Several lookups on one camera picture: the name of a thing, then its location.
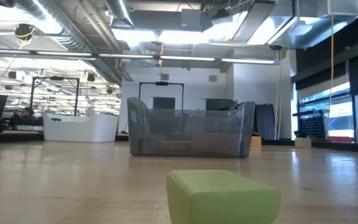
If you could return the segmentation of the red box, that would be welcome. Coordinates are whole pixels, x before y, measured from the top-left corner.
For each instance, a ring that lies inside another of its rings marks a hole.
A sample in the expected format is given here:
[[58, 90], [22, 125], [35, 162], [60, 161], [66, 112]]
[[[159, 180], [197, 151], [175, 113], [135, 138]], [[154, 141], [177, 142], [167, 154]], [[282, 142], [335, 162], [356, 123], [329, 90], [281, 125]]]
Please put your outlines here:
[[347, 136], [328, 136], [328, 140], [332, 142], [348, 142], [352, 143], [352, 138]]

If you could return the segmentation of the black aluminium table frame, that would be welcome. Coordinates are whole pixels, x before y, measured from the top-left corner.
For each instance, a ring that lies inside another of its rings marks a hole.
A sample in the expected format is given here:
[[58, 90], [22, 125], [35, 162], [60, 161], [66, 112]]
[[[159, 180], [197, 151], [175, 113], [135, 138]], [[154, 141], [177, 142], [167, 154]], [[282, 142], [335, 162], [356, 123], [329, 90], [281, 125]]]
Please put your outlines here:
[[[31, 131], [8, 131], [0, 134], [0, 143], [7, 142], [29, 142], [29, 141], [43, 141], [44, 135], [38, 132]], [[262, 140], [262, 145], [269, 146], [294, 146], [293, 140]], [[333, 142], [333, 141], [312, 141], [312, 147], [323, 149], [334, 149], [338, 151], [358, 152], [358, 143], [351, 142]]]

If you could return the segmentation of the dark folded panel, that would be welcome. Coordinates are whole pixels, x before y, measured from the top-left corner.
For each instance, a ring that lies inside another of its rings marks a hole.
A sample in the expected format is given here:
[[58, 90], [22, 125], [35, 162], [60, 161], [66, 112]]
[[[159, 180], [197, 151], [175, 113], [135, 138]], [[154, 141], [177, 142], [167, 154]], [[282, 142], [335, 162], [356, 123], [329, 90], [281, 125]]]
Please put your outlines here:
[[262, 104], [255, 106], [254, 132], [263, 139], [275, 140], [275, 115], [273, 105]]

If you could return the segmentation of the round metal duct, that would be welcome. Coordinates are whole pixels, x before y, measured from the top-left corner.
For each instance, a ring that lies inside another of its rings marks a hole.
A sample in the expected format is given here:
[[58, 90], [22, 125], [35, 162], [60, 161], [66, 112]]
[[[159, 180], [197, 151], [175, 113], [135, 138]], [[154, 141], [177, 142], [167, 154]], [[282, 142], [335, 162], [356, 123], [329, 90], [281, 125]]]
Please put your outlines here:
[[111, 27], [134, 27], [126, 0], [105, 0], [111, 15]]

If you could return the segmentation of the black metal frame stand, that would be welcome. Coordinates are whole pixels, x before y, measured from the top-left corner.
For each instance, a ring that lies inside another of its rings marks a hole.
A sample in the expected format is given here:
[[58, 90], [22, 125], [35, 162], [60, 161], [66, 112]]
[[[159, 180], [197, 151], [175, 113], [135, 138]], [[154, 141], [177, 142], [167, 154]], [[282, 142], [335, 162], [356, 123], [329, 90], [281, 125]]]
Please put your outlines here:
[[76, 95], [75, 95], [75, 106], [74, 106], [74, 116], [77, 115], [78, 111], [78, 97], [79, 97], [79, 90], [80, 90], [80, 79], [79, 78], [70, 78], [70, 77], [63, 77], [63, 76], [52, 76], [52, 77], [32, 77], [32, 85], [31, 85], [31, 93], [30, 93], [30, 104], [29, 108], [33, 108], [33, 102], [34, 102], [34, 91], [35, 89], [44, 81], [44, 80], [54, 80], [54, 81], [64, 81], [64, 80], [75, 80], [76, 85]]

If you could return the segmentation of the black pegboard cart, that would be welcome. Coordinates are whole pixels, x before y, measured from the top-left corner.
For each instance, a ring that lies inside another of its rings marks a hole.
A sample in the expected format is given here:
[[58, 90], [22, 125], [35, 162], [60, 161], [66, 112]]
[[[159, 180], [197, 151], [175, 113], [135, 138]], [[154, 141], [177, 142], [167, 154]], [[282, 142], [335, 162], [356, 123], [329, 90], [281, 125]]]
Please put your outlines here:
[[326, 139], [325, 121], [328, 112], [328, 110], [311, 110], [293, 114], [293, 117], [298, 119], [298, 129], [294, 131], [295, 136], [324, 141]]

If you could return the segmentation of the grey translucent plastic bin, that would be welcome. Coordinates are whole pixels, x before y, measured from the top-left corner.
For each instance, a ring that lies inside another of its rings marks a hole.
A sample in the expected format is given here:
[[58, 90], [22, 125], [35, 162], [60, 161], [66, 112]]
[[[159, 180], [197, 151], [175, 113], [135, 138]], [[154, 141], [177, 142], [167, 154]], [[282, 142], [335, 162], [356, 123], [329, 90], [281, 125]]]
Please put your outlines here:
[[[231, 111], [149, 109], [138, 98], [127, 99], [129, 148], [135, 156], [248, 157], [254, 125], [255, 103], [241, 103]], [[189, 151], [164, 151], [160, 141], [190, 141], [197, 134], [238, 134], [238, 156], [218, 156]]]

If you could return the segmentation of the green block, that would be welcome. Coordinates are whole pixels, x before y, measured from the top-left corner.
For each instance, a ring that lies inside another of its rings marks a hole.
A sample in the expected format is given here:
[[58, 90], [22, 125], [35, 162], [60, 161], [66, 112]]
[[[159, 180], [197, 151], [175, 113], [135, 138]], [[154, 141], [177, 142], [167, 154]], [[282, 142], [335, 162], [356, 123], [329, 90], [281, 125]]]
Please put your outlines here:
[[272, 224], [282, 193], [227, 170], [174, 170], [167, 200], [172, 224]]

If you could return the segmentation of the rectangular metal duct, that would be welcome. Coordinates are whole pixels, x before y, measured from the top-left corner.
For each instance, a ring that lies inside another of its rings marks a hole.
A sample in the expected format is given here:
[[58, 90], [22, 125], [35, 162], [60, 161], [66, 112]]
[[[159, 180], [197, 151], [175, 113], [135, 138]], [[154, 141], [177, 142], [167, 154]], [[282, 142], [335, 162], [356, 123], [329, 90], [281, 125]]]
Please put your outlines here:
[[307, 49], [358, 18], [358, 0], [227, 0], [203, 14], [203, 35], [218, 45]]

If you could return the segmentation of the white plastic bin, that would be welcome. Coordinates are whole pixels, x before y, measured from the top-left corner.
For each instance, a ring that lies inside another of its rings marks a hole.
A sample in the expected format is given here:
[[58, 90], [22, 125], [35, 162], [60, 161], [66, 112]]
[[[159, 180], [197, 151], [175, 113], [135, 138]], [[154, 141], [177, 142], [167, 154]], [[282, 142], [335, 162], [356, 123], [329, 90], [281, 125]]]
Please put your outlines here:
[[43, 114], [44, 139], [66, 142], [114, 142], [119, 117], [94, 114], [88, 117]]

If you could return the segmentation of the person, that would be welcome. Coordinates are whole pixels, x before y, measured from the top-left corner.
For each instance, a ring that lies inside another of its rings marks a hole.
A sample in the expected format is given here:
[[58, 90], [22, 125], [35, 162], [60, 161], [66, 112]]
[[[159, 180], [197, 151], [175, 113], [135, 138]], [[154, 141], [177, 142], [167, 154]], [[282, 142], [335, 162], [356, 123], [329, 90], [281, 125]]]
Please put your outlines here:
[[19, 114], [14, 114], [11, 118], [10, 125], [17, 126], [43, 126], [43, 118], [34, 116], [34, 111], [30, 107], [25, 107]]

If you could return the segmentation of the orange block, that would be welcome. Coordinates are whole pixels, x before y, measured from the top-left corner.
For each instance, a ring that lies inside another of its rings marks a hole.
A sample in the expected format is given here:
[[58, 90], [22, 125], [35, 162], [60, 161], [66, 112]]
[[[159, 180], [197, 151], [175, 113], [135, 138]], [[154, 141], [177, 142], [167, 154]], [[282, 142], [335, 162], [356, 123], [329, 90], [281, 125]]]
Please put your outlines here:
[[260, 136], [251, 137], [251, 151], [261, 151], [262, 150], [262, 138]]

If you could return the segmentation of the black wall screen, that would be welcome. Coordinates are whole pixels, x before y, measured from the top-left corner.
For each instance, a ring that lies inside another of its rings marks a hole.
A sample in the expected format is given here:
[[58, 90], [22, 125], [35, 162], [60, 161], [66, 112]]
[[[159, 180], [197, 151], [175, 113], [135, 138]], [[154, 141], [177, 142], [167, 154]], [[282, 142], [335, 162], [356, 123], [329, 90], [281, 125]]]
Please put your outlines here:
[[154, 97], [153, 98], [153, 109], [174, 110], [175, 109], [175, 98]]

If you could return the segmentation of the small natural wood block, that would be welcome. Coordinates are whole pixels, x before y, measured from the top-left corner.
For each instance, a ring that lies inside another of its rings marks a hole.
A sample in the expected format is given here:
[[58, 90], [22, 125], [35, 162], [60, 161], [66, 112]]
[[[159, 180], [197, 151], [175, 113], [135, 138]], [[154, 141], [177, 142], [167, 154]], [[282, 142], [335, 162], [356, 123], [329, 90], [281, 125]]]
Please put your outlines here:
[[310, 138], [296, 138], [295, 147], [298, 149], [311, 149], [312, 142]]

